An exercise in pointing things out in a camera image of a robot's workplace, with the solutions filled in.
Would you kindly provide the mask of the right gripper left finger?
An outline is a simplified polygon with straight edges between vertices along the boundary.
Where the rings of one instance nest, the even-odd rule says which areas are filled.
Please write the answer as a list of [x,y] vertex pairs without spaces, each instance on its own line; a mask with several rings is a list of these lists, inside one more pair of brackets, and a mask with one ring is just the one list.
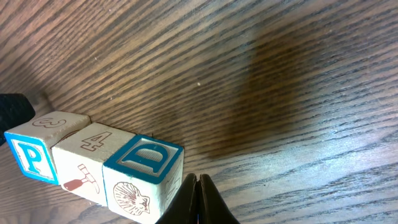
[[156,224],[195,224],[198,221],[197,193],[195,187],[197,177],[188,174],[182,182],[168,209]]

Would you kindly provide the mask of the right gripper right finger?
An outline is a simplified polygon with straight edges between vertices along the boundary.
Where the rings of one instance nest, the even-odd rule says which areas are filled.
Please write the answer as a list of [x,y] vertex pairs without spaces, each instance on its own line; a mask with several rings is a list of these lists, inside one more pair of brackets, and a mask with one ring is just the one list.
[[239,224],[208,174],[200,175],[198,189],[199,223]]

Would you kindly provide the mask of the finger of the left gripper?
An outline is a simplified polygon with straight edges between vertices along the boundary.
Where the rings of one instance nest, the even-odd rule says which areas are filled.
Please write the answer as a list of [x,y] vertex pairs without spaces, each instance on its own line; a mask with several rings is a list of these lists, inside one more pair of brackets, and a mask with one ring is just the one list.
[[35,110],[21,93],[1,93],[1,145],[6,142],[4,133],[18,125],[30,121]]

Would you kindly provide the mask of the blue letter P block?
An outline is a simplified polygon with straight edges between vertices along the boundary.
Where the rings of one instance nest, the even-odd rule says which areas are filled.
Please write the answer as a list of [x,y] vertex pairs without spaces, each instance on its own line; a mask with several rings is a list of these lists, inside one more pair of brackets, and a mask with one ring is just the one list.
[[4,136],[25,176],[57,185],[52,146],[90,123],[88,115],[53,111],[6,131]]

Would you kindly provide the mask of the white block teal side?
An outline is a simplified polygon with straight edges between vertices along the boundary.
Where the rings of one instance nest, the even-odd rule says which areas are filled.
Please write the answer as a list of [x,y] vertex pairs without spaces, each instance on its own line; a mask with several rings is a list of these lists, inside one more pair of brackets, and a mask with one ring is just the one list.
[[136,135],[103,164],[108,208],[138,223],[156,223],[182,184],[182,146]]

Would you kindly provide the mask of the white block hammer picture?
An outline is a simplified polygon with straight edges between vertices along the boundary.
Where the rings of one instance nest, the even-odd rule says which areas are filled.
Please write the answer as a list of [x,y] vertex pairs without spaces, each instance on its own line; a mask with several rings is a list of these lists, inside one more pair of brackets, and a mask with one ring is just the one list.
[[52,147],[60,186],[102,206],[107,205],[103,164],[135,136],[92,123]]

